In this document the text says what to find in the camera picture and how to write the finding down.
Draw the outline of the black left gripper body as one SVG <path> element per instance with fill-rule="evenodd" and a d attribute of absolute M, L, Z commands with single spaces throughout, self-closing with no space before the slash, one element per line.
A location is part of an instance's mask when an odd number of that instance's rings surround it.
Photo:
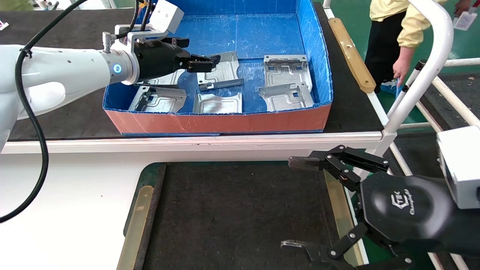
<path fill-rule="evenodd" d="M 165 37 L 149 39 L 134 45 L 139 64 L 139 81 L 170 75 L 179 69 L 186 69 L 190 53 L 185 50 L 190 44 L 188 38 Z"/>

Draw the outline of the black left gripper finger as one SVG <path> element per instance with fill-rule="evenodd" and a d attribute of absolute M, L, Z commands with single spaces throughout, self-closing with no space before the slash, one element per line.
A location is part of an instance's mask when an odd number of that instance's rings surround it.
<path fill-rule="evenodd" d="M 189 38 L 171 37 L 171 43 L 180 48 L 188 48 L 190 46 Z M 189 54 L 187 58 L 189 62 L 207 62 L 217 65 L 221 61 L 221 55 L 219 54 L 214 54 L 213 56 L 200 56 L 189 52 L 187 53 Z"/>
<path fill-rule="evenodd" d="M 188 61 L 187 72 L 211 72 L 214 63 L 210 61 Z"/>

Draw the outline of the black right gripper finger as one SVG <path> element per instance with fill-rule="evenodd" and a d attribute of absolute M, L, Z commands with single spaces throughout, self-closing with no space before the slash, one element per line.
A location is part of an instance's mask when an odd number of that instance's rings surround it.
<path fill-rule="evenodd" d="M 361 178 L 349 169 L 348 165 L 369 173 L 386 172 L 389 169 L 389 161 L 386 159 L 344 145 L 338 145 L 328 151 L 313 151 L 307 157 L 290 157 L 288 165 L 295 170 L 326 170 L 353 192 L 360 191 Z"/>
<path fill-rule="evenodd" d="M 409 270 L 413 267 L 413 259 L 405 255 L 381 262 L 353 266 L 344 260 L 344 254 L 370 233 L 371 229 L 364 223 L 358 223 L 348 234 L 331 247 L 299 240 L 281 241 L 281 248 L 300 248 L 305 251 L 307 259 L 314 266 L 325 266 L 334 270 Z"/>

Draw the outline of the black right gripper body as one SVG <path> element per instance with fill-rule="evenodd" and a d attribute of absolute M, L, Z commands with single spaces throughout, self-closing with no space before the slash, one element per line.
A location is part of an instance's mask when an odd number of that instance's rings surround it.
<path fill-rule="evenodd" d="M 478 256 L 479 210 L 459 209 L 444 179 L 379 171 L 360 183 L 364 220 L 390 245 Z"/>

